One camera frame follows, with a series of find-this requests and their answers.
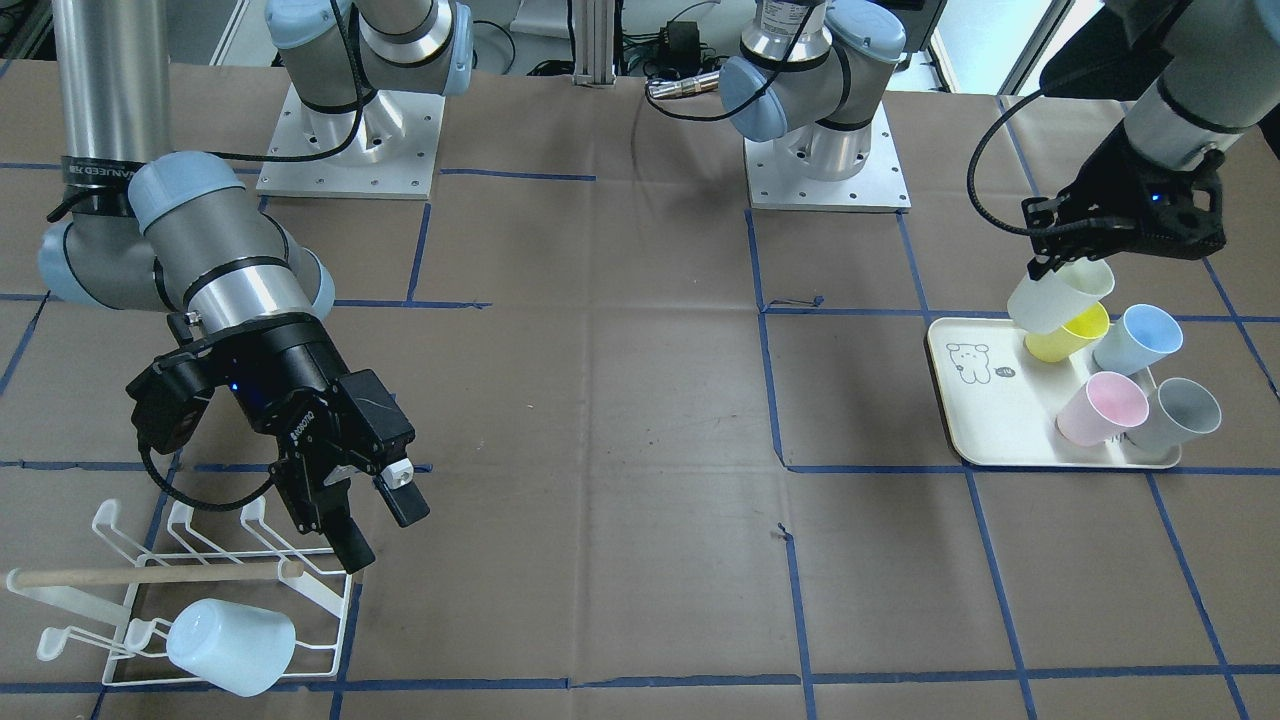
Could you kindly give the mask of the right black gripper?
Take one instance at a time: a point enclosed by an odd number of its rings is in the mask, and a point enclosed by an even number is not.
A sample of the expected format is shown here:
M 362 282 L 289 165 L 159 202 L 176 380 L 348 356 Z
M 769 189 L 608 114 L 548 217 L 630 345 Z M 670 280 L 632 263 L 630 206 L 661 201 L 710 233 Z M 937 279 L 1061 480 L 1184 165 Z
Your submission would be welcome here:
M 372 370 L 352 372 L 323 323 L 294 313 L 246 323 L 215 342 L 215 372 L 282 456 L 270 479 L 298 532 L 323 534 L 355 574 L 375 553 L 349 512 L 349 479 L 372 477 L 401 528 L 430 514 L 407 446 L 415 429 Z

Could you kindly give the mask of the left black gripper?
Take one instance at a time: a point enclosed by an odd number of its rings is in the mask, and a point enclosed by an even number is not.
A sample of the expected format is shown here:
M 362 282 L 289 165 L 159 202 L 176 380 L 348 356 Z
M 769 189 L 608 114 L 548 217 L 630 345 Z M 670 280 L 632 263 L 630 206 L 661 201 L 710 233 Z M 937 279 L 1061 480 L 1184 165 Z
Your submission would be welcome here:
M 1208 150 L 1201 163 L 1213 154 L 1221 155 L 1221 167 L 1225 154 L 1217 149 Z M 1024 199 L 1023 220 L 1033 251 L 1027 264 L 1029 279 L 1042 281 L 1082 258 L 1100 260 L 1134 252 L 1139 240 L 1140 174 L 1155 168 L 1170 170 L 1143 158 L 1132 146 L 1125 128 L 1116 126 L 1075 181 L 1056 197 Z

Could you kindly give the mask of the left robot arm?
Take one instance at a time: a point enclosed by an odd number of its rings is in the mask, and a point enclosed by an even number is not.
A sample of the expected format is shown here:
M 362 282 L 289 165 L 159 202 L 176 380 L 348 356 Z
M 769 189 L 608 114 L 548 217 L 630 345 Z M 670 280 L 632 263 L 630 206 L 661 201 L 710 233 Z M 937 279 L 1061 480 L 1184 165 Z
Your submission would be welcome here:
M 896 1 L 760 1 L 740 50 L 719 69 L 724 115 L 755 142 L 791 133 L 865 138 L 902 49 Z M 1020 90 L 1038 72 L 1034 97 L 1112 99 L 1130 111 L 1055 196 L 1027 199 L 1020 225 L 973 208 L 1001 231 L 1027 237 L 1033 281 L 1069 263 L 1120 252 L 1197 261 L 1226 243 L 1220 167 L 1226 151 L 1277 110 L 1275 1 L 1102 1 L 1043 59 L 1048 35 L 996 20 L 980 51 L 961 27 L 943 23 L 938 59 L 956 61 L 955 90 L 978 90 L 977 73 Z

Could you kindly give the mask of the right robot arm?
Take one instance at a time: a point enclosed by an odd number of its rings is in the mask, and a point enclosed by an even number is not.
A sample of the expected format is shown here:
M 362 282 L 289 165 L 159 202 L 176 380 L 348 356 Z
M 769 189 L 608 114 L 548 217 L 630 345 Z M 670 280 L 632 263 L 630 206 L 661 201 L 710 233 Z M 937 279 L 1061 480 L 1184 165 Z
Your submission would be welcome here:
M 163 313 L 177 347 L 128 386 L 145 470 L 170 497 L 156 455 L 184 447 L 220 387 L 256 433 L 276 441 L 266 487 L 296 528 L 325 537 L 353 573 L 375 555 L 349 511 L 349 480 L 371 477 L 401 527 L 429 507 L 407 455 L 415 430 L 370 370 L 353 372 L 324 325 L 334 281 L 319 258 L 259 210 L 227 152 L 172 142 L 161 1 L 55 1 L 67 124 L 61 202 L 38 269 L 59 299 Z

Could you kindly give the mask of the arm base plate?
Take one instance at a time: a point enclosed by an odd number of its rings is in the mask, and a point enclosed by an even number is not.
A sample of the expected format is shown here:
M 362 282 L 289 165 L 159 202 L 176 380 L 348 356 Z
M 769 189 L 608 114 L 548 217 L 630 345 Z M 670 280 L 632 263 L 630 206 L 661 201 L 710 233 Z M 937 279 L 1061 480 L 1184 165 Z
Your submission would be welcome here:
M 355 115 L 303 105 L 289 88 L 256 190 L 300 199 L 428 200 L 435 176 L 445 99 L 380 91 L 364 109 L 355 140 L 321 159 L 349 133 Z
M 908 211 L 911 199 L 883 105 L 852 132 L 810 124 L 744 142 L 750 204 L 780 211 Z

